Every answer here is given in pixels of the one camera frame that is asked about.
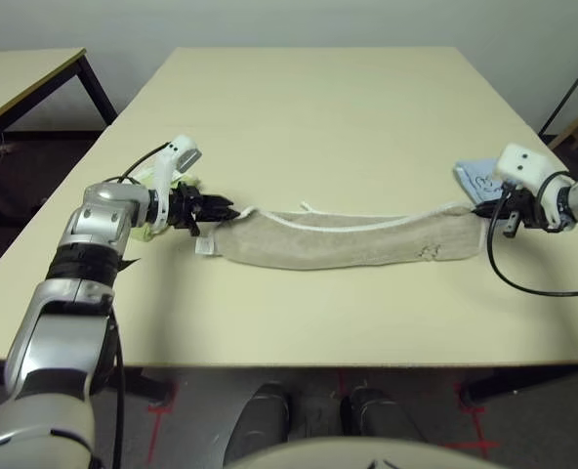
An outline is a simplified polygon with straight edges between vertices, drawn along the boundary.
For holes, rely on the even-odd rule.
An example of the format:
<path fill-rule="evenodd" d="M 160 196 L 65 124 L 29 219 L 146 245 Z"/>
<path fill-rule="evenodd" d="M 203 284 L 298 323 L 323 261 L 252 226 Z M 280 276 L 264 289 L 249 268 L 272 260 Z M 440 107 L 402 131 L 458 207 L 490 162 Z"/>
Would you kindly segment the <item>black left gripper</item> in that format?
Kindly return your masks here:
<path fill-rule="evenodd" d="M 191 236 L 199 236 L 196 216 L 203 208 L 206 222 L 225 222 L 240 216 L 231 206 L 232 202 L 221 195 L 203 195 L 194 186 L 177 183 L 170 190 L 167 225 L 175 230 L 188 230 Z"/>

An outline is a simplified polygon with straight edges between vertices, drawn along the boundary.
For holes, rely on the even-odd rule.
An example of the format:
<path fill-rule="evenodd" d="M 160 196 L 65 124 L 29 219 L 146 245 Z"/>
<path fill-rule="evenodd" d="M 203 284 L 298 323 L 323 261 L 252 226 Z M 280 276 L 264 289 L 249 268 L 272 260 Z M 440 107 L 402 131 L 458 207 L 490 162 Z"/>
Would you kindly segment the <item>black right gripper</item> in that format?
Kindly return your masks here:
<path fill-rule="evenodd" d="M 536 198 L 527 189 L 515 189 L 506 199 L 503 208 L 501 200 L 488 200 L 478 204 L 474 213 L 476 216 L 491 219 L 504 220 L 503 236 L 514 238 L 520 225 L 526 229 L 541 229 L 542 218 L 536 210 Z"/>

